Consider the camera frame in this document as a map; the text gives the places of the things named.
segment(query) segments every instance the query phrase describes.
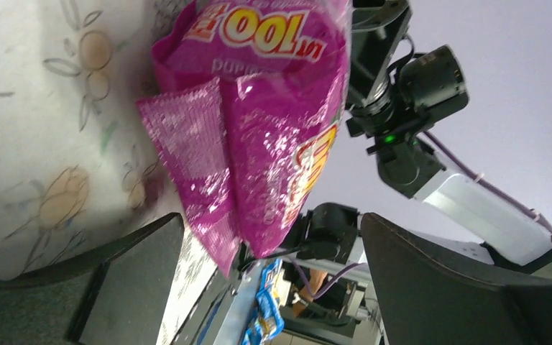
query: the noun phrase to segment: green light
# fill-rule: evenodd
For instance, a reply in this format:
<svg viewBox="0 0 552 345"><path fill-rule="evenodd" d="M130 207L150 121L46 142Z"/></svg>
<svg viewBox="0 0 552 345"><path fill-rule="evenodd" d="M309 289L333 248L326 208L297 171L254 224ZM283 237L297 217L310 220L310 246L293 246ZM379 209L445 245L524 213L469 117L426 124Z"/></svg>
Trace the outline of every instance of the green light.
<svg viewBox="0 0 552 345"><path fill-rule="evenodd" d="M396 139L396 137L395 137L394 135L389 135L388 137L384 138L384 142L385 142L386 144L389 144L389 143L391 143L391 142L394 142L395 139Z"/></svg>

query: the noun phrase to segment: brown object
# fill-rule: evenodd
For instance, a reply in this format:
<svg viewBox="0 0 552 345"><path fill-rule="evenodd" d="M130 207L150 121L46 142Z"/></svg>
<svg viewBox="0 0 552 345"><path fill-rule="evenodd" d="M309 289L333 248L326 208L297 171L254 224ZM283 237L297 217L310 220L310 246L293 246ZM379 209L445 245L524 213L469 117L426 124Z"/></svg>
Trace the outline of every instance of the brown object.
<svg viewBox="0 0 552 345"><path fill-rule="evenodd" d="M318 270L310 270L310 289L312 289L312 295L315 295L318 290L321 289L325 279L327 278L328 273ZM310 296L308 292L308 287L305 286L299 292L299 296L305 298L309 302L313 302L314 298ZM293 315L297 318L305 310L305 305L303 303L297 302L293 304Z"/></svg>

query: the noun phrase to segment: table surface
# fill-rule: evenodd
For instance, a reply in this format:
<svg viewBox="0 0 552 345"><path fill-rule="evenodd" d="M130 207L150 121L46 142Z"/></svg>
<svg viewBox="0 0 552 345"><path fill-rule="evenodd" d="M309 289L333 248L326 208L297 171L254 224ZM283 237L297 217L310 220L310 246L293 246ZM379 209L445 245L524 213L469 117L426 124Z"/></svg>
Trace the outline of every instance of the table surface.
<svg viewBox="0 0 552 345"><path fill-rule="evenodd" d="M184 1L0 0L1 280L183 212L134 101ZM214 270L186 234L165 340Z"/></svg>

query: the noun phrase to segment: patterned tablecloth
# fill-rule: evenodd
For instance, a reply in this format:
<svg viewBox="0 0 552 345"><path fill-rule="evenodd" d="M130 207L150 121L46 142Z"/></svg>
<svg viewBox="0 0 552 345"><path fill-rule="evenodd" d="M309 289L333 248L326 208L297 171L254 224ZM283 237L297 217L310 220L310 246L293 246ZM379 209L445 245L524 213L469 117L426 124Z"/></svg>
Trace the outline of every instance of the patterned tablecloth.
<svg viewBox="0 0 552 345"><path fill-rule="evenodd" d="M182 213L134 100L185 0L0 0L0 279ZM160 337L215 270L185 235Z"/></svg>

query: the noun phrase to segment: purple cable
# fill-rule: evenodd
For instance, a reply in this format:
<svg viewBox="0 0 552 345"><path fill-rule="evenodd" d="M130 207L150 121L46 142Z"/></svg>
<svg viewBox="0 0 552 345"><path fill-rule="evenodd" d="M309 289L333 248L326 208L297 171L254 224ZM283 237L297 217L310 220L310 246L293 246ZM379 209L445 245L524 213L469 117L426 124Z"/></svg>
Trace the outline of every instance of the purple cable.
<svg viewBox="0 0 552 345"><path fill-rule="evenodd" d="M351 271L351 270L357 268L358 266L365 265L365 264L350 264L350 265L344 267L341 271L339 271L335 275L335 277L333 277L333 279L330 282L327 283L327 285L325 285L322 289L317 291L316 295L314 295L312 293L312 289L310 289L310 282L308 281L308 277L305 275L305 273L301 269L301 266L297 263L297 261L295 261L294 257L288 257L288 258L291 261L291 263L293 264L293 266L295 267L295 269L297 270L297 272L299 273L299 275L301 276L301 280L303 281L303 284L308 289L308 293L310 294L310 297L312 297L313 299L320 298L322 295L324 295L329 289L331 289L335 285L335 283L339 280L339 278L344 276L348 271Z"/></svg>
<svg viewBox="0 0 552 345"><path fill-rule="evenodd" d="M425 131L424 135L426 135L426 137L429 138L429 140L431 140L435 144L435 146L437 146L440 149L440 151L442 151L445 154L445 156L447 156L452 162L454 162L454 164L456 164L465 175L469 176L469 178L473 180L476 180L477 178L480 177L473 170L471 170L471 168L467 167L458 157L456 157L456 155L452 151L450 151L447 148L447 146L443 142L441 142L441 140L435 137L432 133L430 133L429 131ZM532 219L534 219L537 216L538 219L536 222L542 225L545 229L547 229L547 231L551 232L552 234L552 225L551 223L549 223L547 218L545 218L545 216L543 216L540 213L538 214L534 213L533 208L528 208L524 206L522 203L515 200L511 195L506 194L505 192L498 189L496 186L487 182L484 179L479 179L477 183L483 188L486 188L490 192L494 193L497 197L513 205L513 207L520 210L526 216Z"/></svg>

